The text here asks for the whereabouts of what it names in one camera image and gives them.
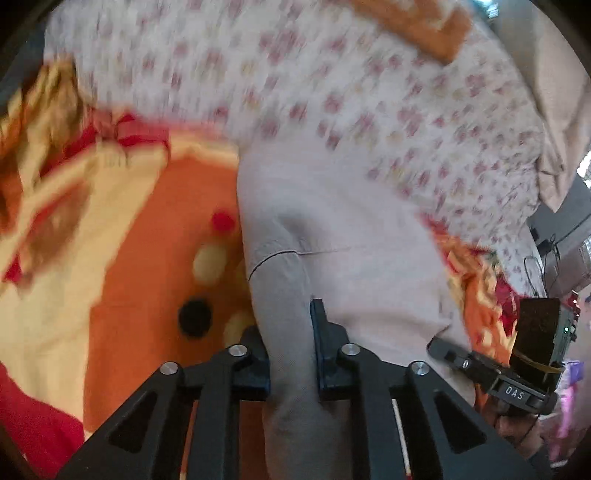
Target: human hand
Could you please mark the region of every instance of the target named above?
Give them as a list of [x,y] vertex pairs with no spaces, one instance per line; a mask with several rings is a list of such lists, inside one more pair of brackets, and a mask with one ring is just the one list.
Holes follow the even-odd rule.
[[485,421],[495,428],[496,432],[508,440],[525,459],[535,454],[544,441],[540,436],[541,427],[536,417],[505,417],[498,413],[498,399],[489,397],[481,415]]

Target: bedsheet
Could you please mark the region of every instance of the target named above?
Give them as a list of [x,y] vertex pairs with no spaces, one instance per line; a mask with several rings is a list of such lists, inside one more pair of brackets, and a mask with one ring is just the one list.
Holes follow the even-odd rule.
[[543,123],[477,18],[442,66],[332,2],[69,0],[46,35],[46,57],[63,54],[104,105],[216,121],[245,151],[319,139],[319,164],[386,184],[494,248],[527,292],[535,248],[522,227],[538,205]]

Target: red fabric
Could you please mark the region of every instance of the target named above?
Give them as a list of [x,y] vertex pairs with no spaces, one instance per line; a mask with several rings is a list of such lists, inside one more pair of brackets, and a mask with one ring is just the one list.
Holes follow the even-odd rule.
[[236,220],[228,212],[215,212],[212,215],[212,226],[216,232],[229,233],[236,227]]
[[10,265],[10,267],[8,267],[8,270],[6,271],[6,274],[4,275],[4,281],[9,281],[15,284],[18,284],[22,279],[22,269],[21,269],[21,263],[18,259],[18,255],[14,258],[14,260],[12,261],[12,264]]
[[33,470],[54,478],[84,443],[82,422],[25,395],[0,364],[0,423]]
[[94,145],[98,139],[117,140],[124,148],[137,144],[159,143],[170,153],[168,132],[169,128],[164,125],[139,121],[130,113],[114,119],[109,112],[91,111],[88,126],[61,153],[46,161],[41,168],[40,176],[43,178],[56,167],[72,160],[74,156]]
[[495,295],[499,304],[503,308],[501,322],[507,336],[513,335],[513,328],[519,319],[519,302],[527,298],[519,295],[511,285],[507,283],[505,277],[498,276],[496,279]]

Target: red dot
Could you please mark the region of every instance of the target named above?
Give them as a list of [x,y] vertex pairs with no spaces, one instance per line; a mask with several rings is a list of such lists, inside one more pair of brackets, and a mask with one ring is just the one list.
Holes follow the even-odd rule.
[[228,212],[218,211],[212,215],[212,227],[216,232],[230,233],[236,226],[236,220]]
[[8,271],[4,274],[4,280],[12,282],[15,285],[22,280],[21,262],[18,256],[13,260]]

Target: orange cloth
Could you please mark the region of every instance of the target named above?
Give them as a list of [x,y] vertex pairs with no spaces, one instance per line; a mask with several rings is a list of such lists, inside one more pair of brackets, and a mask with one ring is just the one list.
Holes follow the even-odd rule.
[[[41,133],[42,148],[6,170],[22,189],[0,237],[0,362],[24,394],[88,435],[163,362],[207,361],[254,323],[238,152],[207,125],[125,112],[87,109],[82,133],[60,148]],[[201,338],[177,320],[192,297],[212,312]],[[242,477],[261,480],[261,406],[242,412]]]
[[373,17],[384,28],[416,45],[423,53],[447,64],[457,56],[472,21],[468,13],[455,6],[445,16],[445,0],[411,0],[412,6],[400,0],[352,0],[353,7]]
[[79,129],[81,101],[68,61],[43,66],[31,86],[19,89],[0,119],[0,234],[15,226],[23,188],[36,180],[35,162],[63,148]]
[[[447,267],[452,296],[463,313],[464,326],[472,349],[497,362],[509,365],[517,331],[505,331],[501,320],[503,308],[495,294],[496,272],[483,258],[489,250],[465,244],[449,235],[441,224],[427,220],[434,240]],[[477,406],[486,396],[477,389]]]

